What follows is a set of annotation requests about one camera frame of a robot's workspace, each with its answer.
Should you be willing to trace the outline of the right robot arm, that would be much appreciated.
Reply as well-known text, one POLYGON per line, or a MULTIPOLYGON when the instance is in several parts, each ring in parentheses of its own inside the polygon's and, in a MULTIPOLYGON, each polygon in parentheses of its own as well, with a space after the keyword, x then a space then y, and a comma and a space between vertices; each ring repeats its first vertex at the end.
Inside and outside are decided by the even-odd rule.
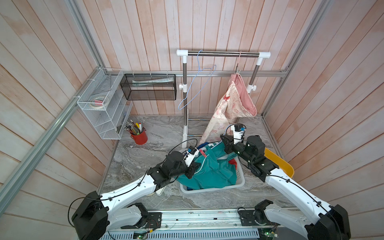
POLYGON ((265 144, 259 136, 247 140, 221 135, 227 154, 235 153, 247 161, 254 176, 278 190, 300 212, 285 210, 272 201, 264 200, 255 206, 254 219, 259 225, 276 223, 307 240, 349 240, 351 229, 346 209, 332 206, 317 198, 292 180, 278 164, 265 156, 265 144))

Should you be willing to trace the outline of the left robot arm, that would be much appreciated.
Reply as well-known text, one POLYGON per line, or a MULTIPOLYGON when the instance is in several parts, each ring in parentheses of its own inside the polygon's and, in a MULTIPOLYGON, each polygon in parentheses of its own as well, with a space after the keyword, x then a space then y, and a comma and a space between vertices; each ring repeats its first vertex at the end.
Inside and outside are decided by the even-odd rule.
POLYGON ((191 179, 200 167, 194 159, 197 149, 174 151, 165 160, 149 168, 138 180, 114 191, 98 194, 93 191, 82 201, 68 221, 80 240, 98 240, 107 231, 134 226, 145 216, 146 209, 134 202, 173 183, 179 176, 191 179))

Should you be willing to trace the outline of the blue red white jacket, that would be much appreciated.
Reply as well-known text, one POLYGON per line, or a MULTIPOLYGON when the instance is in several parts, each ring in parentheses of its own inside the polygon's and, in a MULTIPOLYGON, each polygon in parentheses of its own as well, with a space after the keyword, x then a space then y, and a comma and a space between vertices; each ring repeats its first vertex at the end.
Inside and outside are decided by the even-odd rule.
POLYGON ((212 148, 212 147, 216 146, 217 144, 219 144, 219 142, 213 142, 213 143, 206 142, 206 143, 203 143, 203 144, 199 145, 197 147, 197 149, 199 150, 199 149, 202 149, 202 148, 212 148))

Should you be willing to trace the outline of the green jacket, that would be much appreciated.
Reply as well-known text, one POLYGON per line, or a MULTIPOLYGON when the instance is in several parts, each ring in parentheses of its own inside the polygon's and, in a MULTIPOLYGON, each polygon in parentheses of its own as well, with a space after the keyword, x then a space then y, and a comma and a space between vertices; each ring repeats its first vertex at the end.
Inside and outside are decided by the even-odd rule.
MULTIPOLYGON (((194 174, 191 179, 182 175, 178 177, 177 181, 192 190, 223 188, 235 185, 237 181, 237 164, 231 164, 231 161, 234 160, 236 154, 227 154, 223 142, 219 142, 212 148, 202 148, 201 150, 206 155, 210 155, 204 168, 198 174, 194 174)), ((194 162, 201 164, 204 158, 199 152, 194 162)))

